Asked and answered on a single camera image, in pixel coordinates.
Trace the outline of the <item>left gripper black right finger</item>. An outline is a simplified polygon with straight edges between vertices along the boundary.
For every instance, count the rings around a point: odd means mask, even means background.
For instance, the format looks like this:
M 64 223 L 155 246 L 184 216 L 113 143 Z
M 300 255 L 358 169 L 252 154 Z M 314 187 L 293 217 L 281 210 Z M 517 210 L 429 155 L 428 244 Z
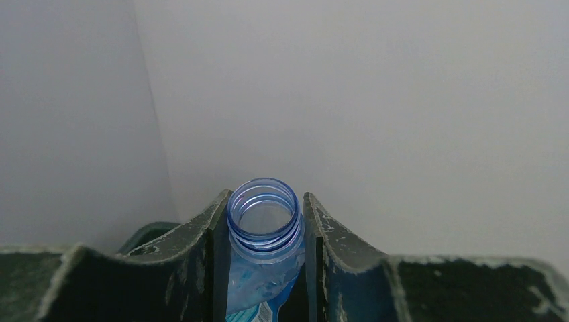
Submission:
M 388 255 L 303 197 L 311 321 L 567 321 L 568 281 L 533 258 Z

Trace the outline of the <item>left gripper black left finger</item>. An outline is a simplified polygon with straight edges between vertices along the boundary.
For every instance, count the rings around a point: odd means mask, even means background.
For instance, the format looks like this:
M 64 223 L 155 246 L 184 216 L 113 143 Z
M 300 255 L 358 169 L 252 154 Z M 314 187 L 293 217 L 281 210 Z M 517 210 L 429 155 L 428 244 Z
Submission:
M 2 321 L 224 321 L 230 190 L 126 254 L 1 246 Z

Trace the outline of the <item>blue label water bottle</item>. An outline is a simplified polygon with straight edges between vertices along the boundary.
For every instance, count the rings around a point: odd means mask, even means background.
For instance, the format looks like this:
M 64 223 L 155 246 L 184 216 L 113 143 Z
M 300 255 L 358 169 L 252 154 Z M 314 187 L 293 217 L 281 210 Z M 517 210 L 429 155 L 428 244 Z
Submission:
M 226 321 L 278 321 L 305 263 L 305 223 L 293 189 L 255 178 L 229 196 Z

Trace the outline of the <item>dark green trash bin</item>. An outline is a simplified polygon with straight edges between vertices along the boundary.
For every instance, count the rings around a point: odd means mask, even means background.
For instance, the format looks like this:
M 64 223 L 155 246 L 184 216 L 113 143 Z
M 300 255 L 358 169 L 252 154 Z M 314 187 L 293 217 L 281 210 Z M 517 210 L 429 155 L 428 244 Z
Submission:
M 179 223 L 157 221 L 149 223 L 137 230 L 126 242 L 118 249 L 118 254 L 126 255 L 140 245 L 148 243 L 179 226 Z

